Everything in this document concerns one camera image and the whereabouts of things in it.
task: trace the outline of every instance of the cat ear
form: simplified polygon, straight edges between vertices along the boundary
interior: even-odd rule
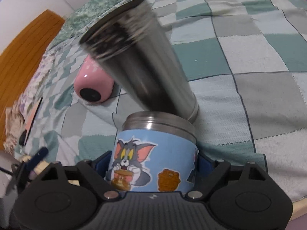
[[[147,156],[149,155],[149,152],[151,151],[153,147],[155,147],[155,145],[153,144],[139,144],[137,146],[138,161],[140,163],[145,161],[145,159],[147,158]]]
[[[117,156],[118,156],[118,154],[119,154],[121,148],[123,148],[123,147],[124,147],[124,143],[123,143],[121,140],[119,140],[119,141],[117,142],[117,144],[116,144],[116,149],[115,149],[115,153],[114,153],[114,159],[117,158]]]

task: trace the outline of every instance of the brown cookie sticker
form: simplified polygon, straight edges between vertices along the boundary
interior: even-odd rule
[[[175,191],[180,184],[179,172],[164,169],[158,174],[158,190],[160,192]]]

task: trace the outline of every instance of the yellow eye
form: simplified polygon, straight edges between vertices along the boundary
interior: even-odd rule
[[[126,154],[126,149],[123,149],[122,153],[120,154],[120,159],[123,159],[125,154]]]
[[[128,160],[131,160],[133,157],[133,149],[129,151]]]

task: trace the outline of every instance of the metal screw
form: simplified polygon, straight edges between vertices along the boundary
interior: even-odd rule
[[[103,196],[107,199],[115,199],[119,196],[119,193],[114,190],[107,191],[103,194]]]
[[[197,190],[188,192],[188,196],[192,199],[199,199],[203,196],[203,193]]]

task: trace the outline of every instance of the wooden headboard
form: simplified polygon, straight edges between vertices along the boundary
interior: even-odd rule
[[[0,56],[0,149],[5,140],[5,108],[13,105],[36,71],[65,20],[46,10],[8,45]]]

